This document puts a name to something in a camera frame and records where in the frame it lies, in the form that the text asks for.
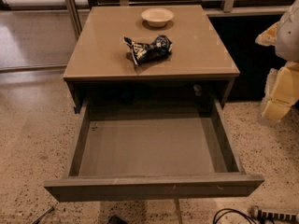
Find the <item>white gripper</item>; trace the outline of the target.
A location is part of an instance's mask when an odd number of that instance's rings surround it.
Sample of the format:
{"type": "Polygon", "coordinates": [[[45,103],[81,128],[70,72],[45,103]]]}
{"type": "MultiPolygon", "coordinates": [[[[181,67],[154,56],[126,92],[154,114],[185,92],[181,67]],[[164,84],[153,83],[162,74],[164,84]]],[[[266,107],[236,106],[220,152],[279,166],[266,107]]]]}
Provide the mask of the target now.
{"type": "Polygon", "coordinates": [[[286,62],[279,70],[271,69],[265,86],[265,95],[274,101],[262,99],[261,116],[268,120],[281,120],[299,100],[299,63],[286,62]]]}

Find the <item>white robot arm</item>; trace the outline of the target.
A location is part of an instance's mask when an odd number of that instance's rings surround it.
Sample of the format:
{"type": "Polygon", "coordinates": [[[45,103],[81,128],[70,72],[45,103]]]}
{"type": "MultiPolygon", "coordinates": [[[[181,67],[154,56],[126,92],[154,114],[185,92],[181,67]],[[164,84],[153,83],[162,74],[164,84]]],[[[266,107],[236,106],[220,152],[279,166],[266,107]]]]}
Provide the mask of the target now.
{"type": "Polygon", "coordinates": [[[295,0],[280,20],[259,34],[255,42],[275,47],[286,61],[281,68],[271,68],[267,76],[259,121],[264,125],[280,122],[299,100],[299,0],[295,0]]]}

